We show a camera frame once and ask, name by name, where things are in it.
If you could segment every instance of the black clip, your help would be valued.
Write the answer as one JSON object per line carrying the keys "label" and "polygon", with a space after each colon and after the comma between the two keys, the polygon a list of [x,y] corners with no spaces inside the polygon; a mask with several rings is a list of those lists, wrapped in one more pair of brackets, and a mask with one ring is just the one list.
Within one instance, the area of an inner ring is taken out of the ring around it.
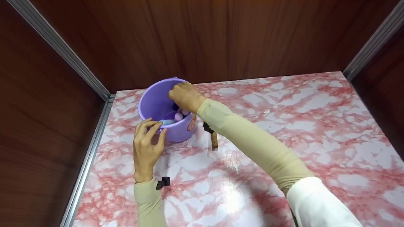
{"label": "black clip", "polygon": [[213,130],[210,128],[210,126],[209,126],[208,123],[206,123],[206,122],[203,122],[203,129],[204,129],[205,131],[207,131],[208,133],[210,133],[210,134],[212,134],[212,133],[215,132],[215,131],[213,131]]}
{"label": "black clip", "polygon": [[170,186],[170,177],[162,177],[161,181],[157,182],[156,190],[160,190],[164,186]]}

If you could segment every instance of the metal frame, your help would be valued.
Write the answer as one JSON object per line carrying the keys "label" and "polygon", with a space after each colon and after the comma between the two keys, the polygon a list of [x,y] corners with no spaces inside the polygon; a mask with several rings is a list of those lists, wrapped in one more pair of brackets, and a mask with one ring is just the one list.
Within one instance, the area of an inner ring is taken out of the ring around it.
{"label": "metal frame", "polygon": [[67,204],[65,214],[63,215],[62,222],[60,223],[60,227],[71,227],[73,225],[78,205],[81,200],[81,196],[83,195],[87,178],[91,171],[91,166],[93,165],[95,156],[97,154],[97,148],[100,144],[101,137],[112,108],[112,103],[114,102],[114,97],[115,95],[113,97],[110,97],[108,101],[105,102],[104,109],[102,110],[100,119],[98,120],[98,124],[94,131],[94,135],[91,139],[90,145],[88,146],[83,165],[78,174],[76,184],[74,185],[72,195],[70,196],[70,200]]}
{"label": "metal frame", "polygon": [[75,52],[53,29],[48,21],[28,0],[7,0],[14,9],[45,39],[56,52],[84,79],[87,84],[104,100],[111,95],[102,83],[94,76]]}
{"label": "metal frame", "polygon": [[377,28],[362,49],[342,72],[351,81],[375,56],[381,47],[404,23],[404,0],[400,0],[383,23]]}

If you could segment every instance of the beige arm sleeve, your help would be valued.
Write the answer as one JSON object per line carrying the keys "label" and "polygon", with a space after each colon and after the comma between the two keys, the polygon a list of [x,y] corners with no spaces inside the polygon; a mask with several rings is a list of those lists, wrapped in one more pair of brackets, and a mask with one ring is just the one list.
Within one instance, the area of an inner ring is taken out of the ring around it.
{"label": "beige arm sleeve", "polygon": [[135,184],[133,193],[137,203],[138,227],[165,227],[163,202],[160,190],[156,190],[157,180],[152,179]]}
{"label": "beige arm sleeve", "polygon": [[285,194],[298,180],[313,176],[283,143],[227,106],[207,99],[198,116],[260,166]]}

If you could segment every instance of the bucket rim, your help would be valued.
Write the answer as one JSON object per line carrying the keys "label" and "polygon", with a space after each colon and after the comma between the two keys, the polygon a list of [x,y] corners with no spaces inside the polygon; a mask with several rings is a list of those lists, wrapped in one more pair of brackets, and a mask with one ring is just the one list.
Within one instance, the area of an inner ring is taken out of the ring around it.
{"label": "bucket rim", "polygon": [[[183,79],[180,79],[180,78],[167,78],[167,79],[164,79],[164,80],[160,80],[160,81],[158,81],[158,82],[152,84],[150,87],[148,87],[148,88],[145,90],[145,92],[143,92],[142,96],[140,97],[139,103],[138,103],[138,105],[137,105],[137,112],[139,113],[139,116],[140,116],[140,118],[142,119],[142,121],[146,120],[146,118],[143,116],[142,112],[139,111],[140,108],[141,108],[141,104],[142,104],[143,97],[144,97],[145,94],[146,94],[148,91],[150,91],[153,87],[155,87],[155,86],[157,86],[158,84],[161,84],[161,83],[163,83],[163,82],[166,82],[166,81],[181,81],[181,82],[187,82],[187,83],[188,83],[188,81],[183,80]],[[162,125],[162,126],[159,127],[159,129],[174,127],[174,126],[180,124],[181,122],[183,122],[184,120],[186,120],[186,119],[188,119],[188,118],[192,118],[193,115],[194,115],[193,113],[189,113],[186,117],[184,117],[184,118],[181,119],[180,121],[177,121],[177,122],[175,122],[175,123],[168,124],[168,125]]]}

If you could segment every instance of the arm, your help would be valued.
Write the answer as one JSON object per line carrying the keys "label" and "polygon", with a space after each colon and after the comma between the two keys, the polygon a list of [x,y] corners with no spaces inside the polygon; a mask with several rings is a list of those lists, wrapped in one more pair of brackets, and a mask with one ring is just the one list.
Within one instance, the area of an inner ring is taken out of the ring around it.
{"label": "arm", "polygon": [[288,194],[287,201],[298,226],[361,226],[354,214],[275,137],[227,106],[202,97],[191,84],[174,86],[168,96],[182,109],[198,114],[272,177]]}
{"label": "arm", "polygon": [[137,221],[139,227],[165,227],[166,219],[160,190],[156,190],[157,180],[153,178],[153,167],[163,153],[166,129],[160,135],[156,145],[151,144],[152,137],[162,125],[161,122],[147,119],[136,125],[133,139],[133,162],[136,183],[133,194],[137,203]]}
{"label": "arm", "polygon": [[163,202],[161,193],[156,190],[157,180],[136,183],[134,195],[137,203],[137,222],[139,227],[164,227]]}
{"label": "arm", "polygon": [[199,107],[200,116],[217,133],[259,165],[286,194],[287,190],[313,173],[283,143],[227,106],[207,99]]}

